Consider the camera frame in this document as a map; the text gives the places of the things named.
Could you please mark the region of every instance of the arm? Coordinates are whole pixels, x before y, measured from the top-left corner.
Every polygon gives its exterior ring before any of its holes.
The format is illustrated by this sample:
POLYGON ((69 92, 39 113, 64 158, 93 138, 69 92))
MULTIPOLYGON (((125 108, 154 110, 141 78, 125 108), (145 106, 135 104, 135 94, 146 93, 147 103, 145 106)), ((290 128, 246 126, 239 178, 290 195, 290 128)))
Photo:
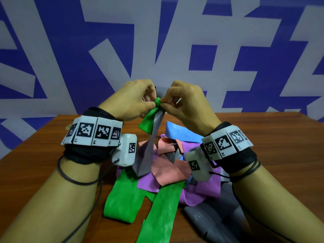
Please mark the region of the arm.
MULTIPOLYGON (((175 81, 160 102, 164 102, 161 107, 169 114, 202 136, 208 135, 221 123, 201 88, 196 85, 175 81)), ((230 175, 241 175, 249 167, 230 175)), ((251 215, 271 229, 298 243, 324 241, 324 224, 264 167, 233 183, 233 187, 251 215)), ((254 220, 246 211, 244 213, 254 236, 261 242, 288 242, 254 220)))
MULTIPOLYGON (((121 121, 128 121, 152 110, 155 99, 152 81, 136 80, 126 83, 99 107, 121 121)), ((63 158, 61 168, 73 180, 92 182, 98 179, 100 165, 81 165, 63 158)), ((62 242, 90 212, 96 188, 96 184, 70 183, 55 170, 2 235, 0 243, 62 242)), ((82 241, 88 221, 69 242, 82 241)))

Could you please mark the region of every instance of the pile of resistance bands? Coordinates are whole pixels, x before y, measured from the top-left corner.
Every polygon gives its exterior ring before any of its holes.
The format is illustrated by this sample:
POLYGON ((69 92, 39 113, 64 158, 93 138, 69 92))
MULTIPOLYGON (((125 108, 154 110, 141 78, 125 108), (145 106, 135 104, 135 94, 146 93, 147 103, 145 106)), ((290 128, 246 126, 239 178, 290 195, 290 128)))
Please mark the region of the pile of resistance bands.
MULTIPOLYGON (((148 132, 154 135, 152 128, 148 132)), ((248 224, 229 180, 213 175, 208 181, 197 182, 191 175, 183 154, 198 147, 203 137, 171 122, 167 122, 165 133, 157 147, 153 146, 150 173, 139 178, 133 167, 117 168, 117 180, 105 203, 104 216, 132 223, 146 196, 153 205, 137 243, 168 243, 178 204, 186 205, 183 212, 205 240, 240 242, 248 238, 254 242, 246 234, 248 224)), ((148 142, 140 142, 137 152, 148 142)), ((214 172, 228 175, 221 167, 214 172)))

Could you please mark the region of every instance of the black cable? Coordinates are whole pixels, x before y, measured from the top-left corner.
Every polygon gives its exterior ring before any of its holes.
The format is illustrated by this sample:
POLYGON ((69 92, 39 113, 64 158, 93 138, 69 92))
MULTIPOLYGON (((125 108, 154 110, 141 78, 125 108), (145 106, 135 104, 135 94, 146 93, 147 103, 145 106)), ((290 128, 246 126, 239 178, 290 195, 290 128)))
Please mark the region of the black cable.
POLYGON ((75 181, 73 180, 72 178, 68 177, 61 169, 61 160, 62 160, 63 156, 60 157, 58 160, 57 160, 57 170, 59 171, 60 175, 67 181, 71 182, 71 183, 74 183, 74 184, 77 184, 77 185, 81 185, 81 186, 89 186, 89 185, 93 185, 95 183, 97 183, 98 181, 100 181, 100 189, 99 189, 99 194, 97 196, 97 199, 95 201, 95 203, 93 204, 93 207, 91 208, 90 212, 88 213, 88 215, 83 219, 83 221, 79 224, 78 227, 75 228, 75 230, 72 231, 72 233, 70 233, 68 235, 68 237, 66 237, 62 243, 66 243, 68 242, 72 236, 75 235, 75 233, 83 226, 83 224, 89 219, 89 217, 91 216, 91 214, 93 213, 95 207, 97 206, 98 202, 99 202, 99 199, 100 199, 100 196, 101 196, 101 193, 102 193, 102 178, 104 177, 104 175, 106 175, 106 173, 114 166, 114 163, 117 163, 119 161, 119 159, 115 160, 113 162, 112 165, 110 165, 106 170, 105 172, 95 181, 92 181, 92 182, 78 182, 78 181, 75 181))
MULTIPOLYGON (((229 178, 231 180, 231 182, 238 182, 239 180, 241 180, 242 178, 252 174, 253 172, 255 172, 259 167, 261 166, 261 163, 259 161, 255 161, 253 163, 253 165, 249 168, 249 170, 247 172, 245 172, 243 175, 238 175, 238 176, 233 176, 233 177, 229 177, 229 176, 224 176, 222 174, 219 173, 215 173, 215 172, 209 172, 210 174, 215 174, 215 175, 219 175, 221 177, 225 177, 225 178, 229 178)), ((269 229, 270 231, 272 231, 273 233, 277 234, 278 236, 284 238, 285 240, 291 242, 291 243, 297 243, 296 241, 293 241, 292 239, 285 237, 284 235, 282 235, 281 233, 275 231, 274 229, 270 228, 269 226, 265 225, 263 222, 261 222, 260 220, 258 220, 257 218, 255 218, 254 216, 252 216, 252 214, 249 212, 249 210, 245 207, 245 205, 240 201, 240 199, 237 197, 235 191, 234 191, 234 186, 232 185, 232 190, 233 190, 233 194, 237 200, 237 202, 240 204, 241 208, 247 213, 249 214, 250 217, 252 217, 254 220, 256 220, 257 222, 259 222, 261 225, 263 225, 265 228, 269 229)))

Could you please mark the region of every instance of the hand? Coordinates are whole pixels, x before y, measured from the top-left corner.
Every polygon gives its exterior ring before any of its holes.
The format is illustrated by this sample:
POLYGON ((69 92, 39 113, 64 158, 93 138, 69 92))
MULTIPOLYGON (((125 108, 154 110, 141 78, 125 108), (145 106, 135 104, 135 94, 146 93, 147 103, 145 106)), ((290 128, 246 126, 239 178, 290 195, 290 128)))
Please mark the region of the hand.
POLYGON ((197 85, 176 80, 160 102, 168 114, 198 135, 208 135, 221 123, 197 85))
POLYGON ((151 79, 129 81, 99 108, 121 121, 144 117, 155 108, 156 90, 151 79))

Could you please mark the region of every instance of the brown table top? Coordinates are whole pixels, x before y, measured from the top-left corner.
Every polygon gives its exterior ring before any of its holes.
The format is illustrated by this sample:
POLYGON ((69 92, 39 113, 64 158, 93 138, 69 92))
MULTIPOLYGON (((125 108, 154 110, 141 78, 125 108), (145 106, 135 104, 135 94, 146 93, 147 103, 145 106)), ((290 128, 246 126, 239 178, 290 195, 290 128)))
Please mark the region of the brown table top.
MULTIPOLYGON (((295 112, 219 113, 221 121, 241 128, 253 142, 261 163, 294 196, 324 221, 324 125, 295 112)), ((24 141, 0 161, 0 235, 42 186, 62 155, 60 145, 67 125, 76 115, 59 115, 24 141)), ((182 123, 166 114, 166 121, 182 123)), ((126 122, 123 133, 144 141, 149 135, 137 126, 141 119, 126 122)), ((103 206, 111 191, 116 168, 107 174, 99 205, 91 216, 83 242, 134 243, 152 203, 145 198, 134 223, 127 225, 102 217, 103 206)), ((204 242, 178 208, 170 242, 204 242)))

